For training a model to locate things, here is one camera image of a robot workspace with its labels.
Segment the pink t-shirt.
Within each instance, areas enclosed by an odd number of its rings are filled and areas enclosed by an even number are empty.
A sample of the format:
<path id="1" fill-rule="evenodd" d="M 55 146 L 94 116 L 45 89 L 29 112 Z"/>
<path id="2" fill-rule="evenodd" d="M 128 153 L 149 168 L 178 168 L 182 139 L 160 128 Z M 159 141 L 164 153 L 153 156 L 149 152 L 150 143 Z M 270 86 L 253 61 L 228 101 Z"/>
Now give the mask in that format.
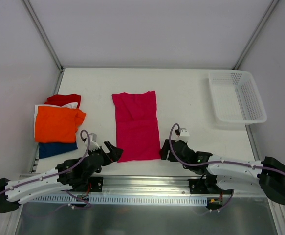
<path id="1" fill-rule="evenodd" d="M 120 163 L 160 159 L 156 92 L 113 94 Z"/>

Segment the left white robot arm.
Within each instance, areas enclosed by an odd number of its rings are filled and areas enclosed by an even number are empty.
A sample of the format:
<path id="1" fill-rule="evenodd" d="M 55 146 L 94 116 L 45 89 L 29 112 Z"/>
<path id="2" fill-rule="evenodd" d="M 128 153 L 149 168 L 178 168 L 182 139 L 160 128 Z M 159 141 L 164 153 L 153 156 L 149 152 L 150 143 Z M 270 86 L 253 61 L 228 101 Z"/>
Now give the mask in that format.
<path id="1" fill-rule="evenodd" d="M 86 155 L 77 159 L 68 159 L 51 170 L 18 181 L 0 179 L 0 213 L 15 211 L 20 205 L 58 191 L 86 191 L 94 183 L 91 177 L 99 173 L 102 167 L 117 162 L 123 149 L 105 141 L 106 153 L 101 146 L 91 143 Z"/>

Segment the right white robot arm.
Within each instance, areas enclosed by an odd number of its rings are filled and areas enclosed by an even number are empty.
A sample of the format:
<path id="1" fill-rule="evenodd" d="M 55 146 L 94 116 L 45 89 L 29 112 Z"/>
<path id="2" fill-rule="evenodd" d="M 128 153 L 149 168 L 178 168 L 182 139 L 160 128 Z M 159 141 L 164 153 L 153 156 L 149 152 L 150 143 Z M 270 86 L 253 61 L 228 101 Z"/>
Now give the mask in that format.
<path id="1" fill-rule="evenodd" d="M 237 162 L 209 152 L 195 152 L 185 142 L 169 139 L 159 154 L 162 160 L 179 162 L 184 169 L 201 176 L 200 180 L 189 181 L 192 194 L 230 194 L 238 190 L 265 195 L 285 206 L 285 165 L 273 157 Z"/>

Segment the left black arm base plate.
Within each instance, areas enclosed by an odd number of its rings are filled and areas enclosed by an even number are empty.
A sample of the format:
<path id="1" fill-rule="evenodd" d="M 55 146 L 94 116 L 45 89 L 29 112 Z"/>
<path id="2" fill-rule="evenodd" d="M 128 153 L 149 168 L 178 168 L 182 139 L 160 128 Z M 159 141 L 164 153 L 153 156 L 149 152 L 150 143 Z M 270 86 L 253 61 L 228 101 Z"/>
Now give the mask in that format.
<path id="1" fill-rule="evenodd" d="M 71 192 L 80 192 L 83 194 L 91 193 L 91 192 L 102 192 L 103 189 L 103 177 L 92 176 L 85 180 L 84 182 L 74 184 Z"/>

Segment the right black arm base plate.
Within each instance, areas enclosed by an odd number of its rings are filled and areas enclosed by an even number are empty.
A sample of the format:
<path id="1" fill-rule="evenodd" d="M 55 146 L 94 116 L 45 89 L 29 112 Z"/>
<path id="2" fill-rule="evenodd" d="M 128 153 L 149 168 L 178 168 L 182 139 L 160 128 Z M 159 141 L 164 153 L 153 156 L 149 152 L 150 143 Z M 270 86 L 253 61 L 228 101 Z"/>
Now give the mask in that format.
<path id="1" fill-rule="evenodd" d="M 233 190 L 223 190 L 213 184 L 206 183 L 206 179 L 188 179 L 190 194 L 224 194 L 230 195 Z"/>

